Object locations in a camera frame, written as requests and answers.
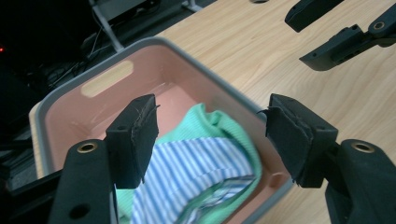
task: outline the brass insert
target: brass insert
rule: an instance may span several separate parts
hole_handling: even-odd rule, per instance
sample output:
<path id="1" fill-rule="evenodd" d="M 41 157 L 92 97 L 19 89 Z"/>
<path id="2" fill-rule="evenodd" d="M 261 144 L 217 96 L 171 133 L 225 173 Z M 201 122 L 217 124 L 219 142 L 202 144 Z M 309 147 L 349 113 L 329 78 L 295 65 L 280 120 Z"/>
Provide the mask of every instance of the brass insert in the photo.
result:
<path id="1" fill-rule="evenodd" d="M 77 152 L 79 153 L 89 153 L 98 148 L 98 145 L 94 142 L 85 143 L 78 147 Z"/>
<path id="2" fill-rule="evenodd" d="M 360 143 L 360 142 L 354 142 L 352 143 L 352 147 L 355 148 L 356 150 L 360 151 L 360 152 L 365 152 L 365 153 L 373 153 L 375 152 L 374 148 L 364 144 L 364 143 Z"/>

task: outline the green cloth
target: green cloth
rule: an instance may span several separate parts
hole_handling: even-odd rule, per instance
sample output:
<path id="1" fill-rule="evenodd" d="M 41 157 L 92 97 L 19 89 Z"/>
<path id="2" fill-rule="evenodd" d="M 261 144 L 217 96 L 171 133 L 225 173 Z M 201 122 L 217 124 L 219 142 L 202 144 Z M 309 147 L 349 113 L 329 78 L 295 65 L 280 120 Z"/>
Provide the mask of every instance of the green cloth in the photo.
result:
<path id="1" fill-rule="evenodd" d="M 235 139 L 246 150 L 247 159 L 253 167 L 254 175 L 256 176 L 256 179 L 245 190 L 224 203 L 206 209 L 200 218 L 200 223 L 220 223 L 232 214 L 256 188 L 262 177 L 262 164 L 256 148 L 244 129 L 224 112 L 217 110 L 206 113 L 204 104 L 193 106 L 177 127 L 158 139 L 156 144 L 199 137 L 227 137 Z M 210 190 L 192 200 L 186 209 L 192 206 L 199 206 L 209 196 L 208 192 Z M 124 221 L 129 223 L 132 208 L 132 193 L 130 190 L 123 190 L 120 192 L 120 195 L 119 191 L 117 193 L 120 223 L 125 223 Z"/>

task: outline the screw hole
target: screw hole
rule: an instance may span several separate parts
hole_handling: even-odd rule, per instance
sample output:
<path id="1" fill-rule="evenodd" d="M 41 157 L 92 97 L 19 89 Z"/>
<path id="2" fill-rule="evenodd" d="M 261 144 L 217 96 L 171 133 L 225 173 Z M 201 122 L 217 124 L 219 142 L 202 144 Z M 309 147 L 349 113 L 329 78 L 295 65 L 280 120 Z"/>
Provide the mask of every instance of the screw hole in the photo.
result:
<path id="1" fill-rule="evenodd" d="M 365 152 L 365 153 L 372 153 L 375 151 L 373 147 L 363 144 L 363 143 L 352 143 L 352 147 L 358 151 Z"/>
<path id="2" fill-rule="evenodd" d="M 96 143 L 86 143 L 82 146 L 79 146 L 77 151 L 79 153 L 88 153 L 96 150 L 98 148 L 98 145 Z"/>
<path id="3" fill-rule="evenodd" d="M 70 211 L 69 216 L 73 219 L 79 219 L 85 217 L 90 212 L 90 210 L 91 208 L 89 204 L 79 204 Z"/>
<path id="4" fill-rule="evenodd" d="M 125 130 L 126 129 L 126 126 L 119 126 L 119 127 L 117 127 L 117 130 Z"/>
<path id="5" fill-rule="evenodd" d="M 254 3 L 254 4 L 261 4 L 261 3 L 266 3 L 266 2 L 268 2 L 269 0 L 250 0 L 250 2 L 251 3 Z"/>
<path id="6" fill-rule="evenodd" d="M 380 30 L 380 29 L 384 28 L 384 26 L 385 26 L 385 23 L 382 22 L 382 21 L 379 21 L 379 22 L 377 22 L 377 23 L 374 25 L 374 29 L 375 29 L 375 30 Z"/>

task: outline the table surface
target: table surface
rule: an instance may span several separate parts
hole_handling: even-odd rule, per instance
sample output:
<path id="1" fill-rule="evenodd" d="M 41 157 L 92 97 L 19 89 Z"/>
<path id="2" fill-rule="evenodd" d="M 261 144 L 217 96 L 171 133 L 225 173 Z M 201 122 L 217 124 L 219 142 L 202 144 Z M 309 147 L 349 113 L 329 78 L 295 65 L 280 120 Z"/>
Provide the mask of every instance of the table surface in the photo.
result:
<path id="1" fill-rule="evenodd" d="M 231 83 L 257 105 L 292 97 L 339 130 L 337 142 L 371 142 L 396 162 L 396 47 L 374 47 L 326 72 L 299 61 L 344 27 L 369 24 L 391 0 L 348 0 L 295 33 L 284 22 L 298 1 L 218 0 L 158 34 Z M 260 223 L 330 223 L 321 189 L 293 187 Z"/>

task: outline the clothing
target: clothing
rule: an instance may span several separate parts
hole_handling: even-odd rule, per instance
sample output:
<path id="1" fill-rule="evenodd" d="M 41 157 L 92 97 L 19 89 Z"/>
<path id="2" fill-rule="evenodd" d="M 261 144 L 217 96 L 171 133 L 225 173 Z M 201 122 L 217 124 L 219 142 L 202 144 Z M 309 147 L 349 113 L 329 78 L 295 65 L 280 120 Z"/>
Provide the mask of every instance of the clothing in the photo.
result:
<path id="1" fill-rule="evenodd" d="M 223 200 L 221 203 L 217 203 L 210 208 L 201 208 L 203 204 L 213 200 L 216 200 L 218 193 L 217 189 L 230 184 L 233 184 L 234 175 L 225 175 L 221 178 L 227 179 L 227 181 L 220 181 L 218 184 L 214 184 L 208 189 L 202 189 L 202 191 L 195 196 L 193 199 L 185 205 L 180 217 L 177 218 L 177 222 L 199 222 L 199 223 L 220 223 L 227 218 L 255 189 L 262 176 L 262 166 L 260 157 L 254 147 L 253 143 L 248 137 L 248 134 L 243 128 L 231 119 L 228 115 L 221 111 L 214 111 L 211 113 L 205 112 L 205 105 L 198 104 L 193 106 L 185 118 L 179 123 L 179 125 L 170 133 L 167 133 L 162 138 L 158 139 L 156 146 L 153 150 L 156 151 L 156 147 L 163 147 L 162 144 L 179 144 L 180 141 L 198 141 L 197 139 L 223 139 L 229 141 L 234 147 L 238 148 L 239 153 L 244 156 L 248 162 L 254 180 L 250 178 L 251 183 L 241 188 L 239 192 L 236 192 L 233 197 Z M 251 176 L 247 173 L 243 173 L 244 176 Z M 163 187 L 164 190 L 171 190 L 169 187 Z M 133 193 L 129 190 L 118 190 L 118 202 L 119 202 L 119 215 L 120 222 L 125 223 L 130 220 L 130 217 L 134 216 L 135 210 L 131 210 L 134 200 L 132 199 Z"/>
<path id="2" fill-rule="evenodd" d="M 247 187 L 253 171 L 233 139 L 195 138 L 156 145 L 145 184 L 134 192 L 132 223 L 191 223 Z M 212 195 L 200 195 L 212 188 Z M 190 201 L 195 206 L 180 217 Z"/>

